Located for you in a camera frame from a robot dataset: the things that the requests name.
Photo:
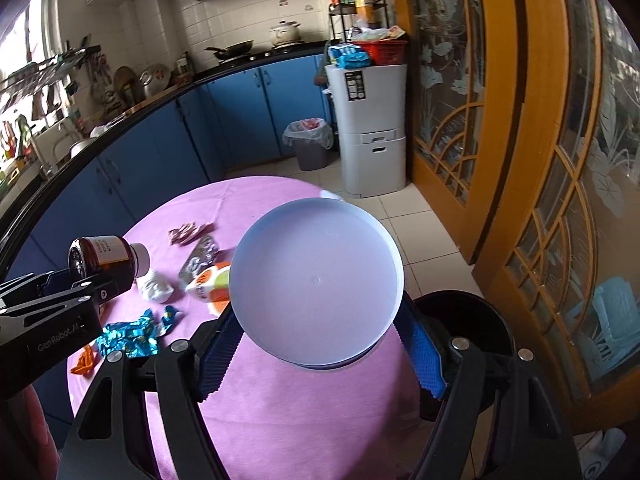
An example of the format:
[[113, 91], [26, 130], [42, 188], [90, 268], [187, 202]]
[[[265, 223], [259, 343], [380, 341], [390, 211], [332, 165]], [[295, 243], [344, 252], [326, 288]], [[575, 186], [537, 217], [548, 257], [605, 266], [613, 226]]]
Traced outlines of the blue shiny foil wrapper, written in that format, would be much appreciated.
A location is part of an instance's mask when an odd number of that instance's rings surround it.
[[152, 309], [146, 309], [133, 321], [107, 323], [94, 346], [104, 358], [115, 351], [127, 358], [155, 356], [160, 352], [160, 340], [174, 329], [178, 316], [179, 311], [170, 304], [159, 316]]

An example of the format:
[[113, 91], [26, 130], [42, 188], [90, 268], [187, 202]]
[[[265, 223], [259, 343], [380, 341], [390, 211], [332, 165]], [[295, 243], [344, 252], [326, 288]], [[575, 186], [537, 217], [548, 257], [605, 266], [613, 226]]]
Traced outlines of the white tall storage cabinet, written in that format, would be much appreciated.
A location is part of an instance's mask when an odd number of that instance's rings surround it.
[[347, 193], [360, 198], [406, 186], [407, 66], [326, 68]]

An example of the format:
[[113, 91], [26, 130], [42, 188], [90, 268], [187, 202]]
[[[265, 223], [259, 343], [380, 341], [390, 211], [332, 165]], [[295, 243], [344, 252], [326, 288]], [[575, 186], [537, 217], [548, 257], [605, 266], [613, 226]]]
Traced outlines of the silver foil wrapper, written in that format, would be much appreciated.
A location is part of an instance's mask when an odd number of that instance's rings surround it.
[[181, 286], [188, 286], [204, 270], [212, 266], [216, 262], [218, 252], [219, 246], [211, 235], [201, 237], [178, 273]]

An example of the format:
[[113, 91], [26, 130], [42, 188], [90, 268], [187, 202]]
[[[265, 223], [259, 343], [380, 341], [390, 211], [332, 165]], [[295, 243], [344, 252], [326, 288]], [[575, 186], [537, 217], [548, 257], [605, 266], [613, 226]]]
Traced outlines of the brown glass jar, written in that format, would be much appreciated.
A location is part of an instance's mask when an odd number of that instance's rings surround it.
[[128, 243], [118, 235], [76, 238], [70, 244], [67, 260], [74, 283], [89, 283], [98, 304], [128, 292], [151, 266], [150, 254], [143, 244]]

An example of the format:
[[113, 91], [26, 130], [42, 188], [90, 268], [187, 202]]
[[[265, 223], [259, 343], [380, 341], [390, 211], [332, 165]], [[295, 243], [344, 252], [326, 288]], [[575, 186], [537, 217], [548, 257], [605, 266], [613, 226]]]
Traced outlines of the white ceramic pot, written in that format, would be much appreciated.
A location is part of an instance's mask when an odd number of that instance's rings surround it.
[[303, 41], [299, 30], [299, 22], [280, 21], [270, 27], [270, 41], [273, 47], [283, 47], [288, 44], [299, 44]]

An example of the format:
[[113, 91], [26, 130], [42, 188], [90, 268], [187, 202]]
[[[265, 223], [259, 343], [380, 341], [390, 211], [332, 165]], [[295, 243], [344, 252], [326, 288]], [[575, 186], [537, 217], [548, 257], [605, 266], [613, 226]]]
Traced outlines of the orange green yogurt lid wrapper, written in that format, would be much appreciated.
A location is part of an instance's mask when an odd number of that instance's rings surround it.
[[186, 286], [186, 293], [204, 302], [211, 315], [221, 315], [230, 302], [230, 269], [230, 262], [214, 263]]

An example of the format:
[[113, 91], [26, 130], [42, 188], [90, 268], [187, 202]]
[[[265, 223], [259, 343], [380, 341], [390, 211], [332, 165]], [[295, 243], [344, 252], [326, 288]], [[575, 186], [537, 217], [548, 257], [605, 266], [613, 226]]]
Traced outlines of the white and blue plastic bowl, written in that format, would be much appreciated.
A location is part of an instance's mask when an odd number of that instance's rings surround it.
[[385, 335], [405, 289], [390, 233], [335, 198], [293, 200], [257, 220], [232, 257], [231, 307], [262, 351], [310, 370], [361, 359]]

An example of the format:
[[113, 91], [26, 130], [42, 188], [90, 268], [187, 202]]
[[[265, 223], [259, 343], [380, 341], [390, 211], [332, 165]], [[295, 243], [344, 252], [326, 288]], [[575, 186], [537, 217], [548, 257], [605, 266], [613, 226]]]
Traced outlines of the steel pot lid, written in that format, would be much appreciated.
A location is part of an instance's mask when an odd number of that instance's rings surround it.
[[139, 80], [147, 99], [164, 91], [170, 81], [171, 70], [164, 64], [153, 64], [140, 75]]

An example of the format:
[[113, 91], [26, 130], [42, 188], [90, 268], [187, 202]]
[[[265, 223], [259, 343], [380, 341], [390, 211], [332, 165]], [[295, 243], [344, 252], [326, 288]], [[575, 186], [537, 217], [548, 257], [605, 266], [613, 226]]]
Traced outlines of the red plastic basket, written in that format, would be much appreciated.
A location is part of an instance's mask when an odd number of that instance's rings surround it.
[[354, 45], [369, 55], [373, 65], [401, 65], [406, 62], [406, 40], [354, 41]]

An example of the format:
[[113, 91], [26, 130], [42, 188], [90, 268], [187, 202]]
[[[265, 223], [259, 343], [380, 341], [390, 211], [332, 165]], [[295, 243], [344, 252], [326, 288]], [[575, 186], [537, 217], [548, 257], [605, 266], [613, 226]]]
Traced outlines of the blue kitchen base cabinets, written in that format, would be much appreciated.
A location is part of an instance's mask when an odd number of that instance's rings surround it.
[[22, 234], [4, 278], [64, 268], [78, 236], [125, 234], [172, 198], [225, 177], [297, 176], [285, 127], [329, 119], [314, 83], [318, 44], [264, 51], [195, 75], [124, 119], [62, 171], [62, 183], [34, 196], [14, 223]]

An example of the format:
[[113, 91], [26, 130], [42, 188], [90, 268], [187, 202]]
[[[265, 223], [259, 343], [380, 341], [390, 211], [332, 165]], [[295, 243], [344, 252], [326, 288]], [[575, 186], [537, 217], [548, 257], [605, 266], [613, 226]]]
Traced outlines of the blue packaged bag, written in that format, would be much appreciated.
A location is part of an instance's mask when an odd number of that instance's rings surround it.
[[356, 44], [336, 44], [329, 46], [331, 62], [342, 70], [354, 70], [371, 65], [370, 55]]

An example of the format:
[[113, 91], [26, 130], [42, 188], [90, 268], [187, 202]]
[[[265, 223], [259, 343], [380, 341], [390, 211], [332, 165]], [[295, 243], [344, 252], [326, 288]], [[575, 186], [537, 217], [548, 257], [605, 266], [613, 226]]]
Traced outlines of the orange small wrapper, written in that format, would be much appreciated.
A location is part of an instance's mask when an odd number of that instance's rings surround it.
[[90, 376], [96, 367], [96, 352], [90, 346], [86, 344], [82, 349], [80, 356], [78, 356], [76, 364], [70, 369], [73, 375]]

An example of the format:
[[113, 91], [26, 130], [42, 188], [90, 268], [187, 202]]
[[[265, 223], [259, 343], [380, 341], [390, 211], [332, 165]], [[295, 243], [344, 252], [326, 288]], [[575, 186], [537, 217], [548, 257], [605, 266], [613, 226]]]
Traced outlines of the pink crumpled wrapper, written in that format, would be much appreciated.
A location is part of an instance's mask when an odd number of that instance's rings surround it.
[[168, 232], [169, 243], [171, 245], [186, 246], [191, 244], [194, 240], [198, 240], [202, 235], [208, 233], [213, 229], [213, 223], [185, 223], [180, 228], [171, 229]]

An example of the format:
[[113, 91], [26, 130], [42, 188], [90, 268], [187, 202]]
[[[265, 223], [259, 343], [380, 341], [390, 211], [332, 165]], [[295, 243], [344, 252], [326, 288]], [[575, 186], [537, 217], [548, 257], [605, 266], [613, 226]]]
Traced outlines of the orange juice bottle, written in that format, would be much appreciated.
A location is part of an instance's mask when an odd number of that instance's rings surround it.
[[376, 29], [380, 27], [380, 23], [376, 17], [374, 3], [375, 0], [355, 0], [355, 26], [359, 29]]

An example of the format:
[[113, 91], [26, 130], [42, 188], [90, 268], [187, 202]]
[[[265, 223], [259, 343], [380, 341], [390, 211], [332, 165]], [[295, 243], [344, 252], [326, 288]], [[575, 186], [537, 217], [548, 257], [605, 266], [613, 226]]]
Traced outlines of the black round stool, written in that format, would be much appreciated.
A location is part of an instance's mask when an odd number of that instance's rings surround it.
[[484, 379], [480, 412], [495, 403], [495, 391], [503, 369], [514, 356], [513, 337], [499, 312], [481, 296], [463, 290], [438, 290], [413, 300], [412, 313], [426, 326], [434, 344], [438, 362], [438, 377], [451, 384], [457, 364], [450, 354], [450, 341], [461, 337], [483, 352], [487, 377]]

